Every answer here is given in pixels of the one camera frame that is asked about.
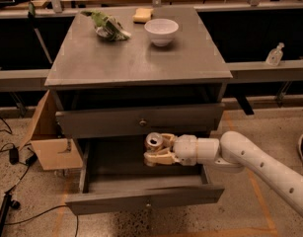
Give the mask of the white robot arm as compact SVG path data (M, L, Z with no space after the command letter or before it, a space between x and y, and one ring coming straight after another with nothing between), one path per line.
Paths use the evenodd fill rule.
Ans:
M144 159L148 166L201 164L233 173L246 167L303 217L303 176L263 152L239 132L227 131L220 139L151 132L145 138L145 147Z

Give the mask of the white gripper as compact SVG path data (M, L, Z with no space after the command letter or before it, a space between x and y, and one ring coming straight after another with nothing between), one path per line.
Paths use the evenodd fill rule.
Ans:
M178 162L183 166L194 166L196 164L197 138L194 135L182 135L177 138L172 133L162 133L162 138L164 149L144 153L146 165L151 167L158 164L173 165L175 155ZM175 154L167 147L173 147Z

